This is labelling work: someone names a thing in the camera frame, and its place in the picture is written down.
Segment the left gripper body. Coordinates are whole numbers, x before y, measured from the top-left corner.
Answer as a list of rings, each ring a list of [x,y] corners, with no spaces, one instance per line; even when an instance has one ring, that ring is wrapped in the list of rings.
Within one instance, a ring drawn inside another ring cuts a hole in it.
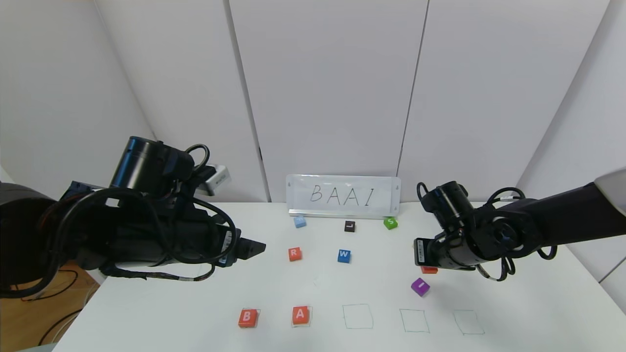
[[[218,267],[232,265],[235,245],[240,229],[232,230],[225,221],[214,216],[197,219],[177,219],[175,221],[175,251],[178,260],[184,264],[212,264]]]

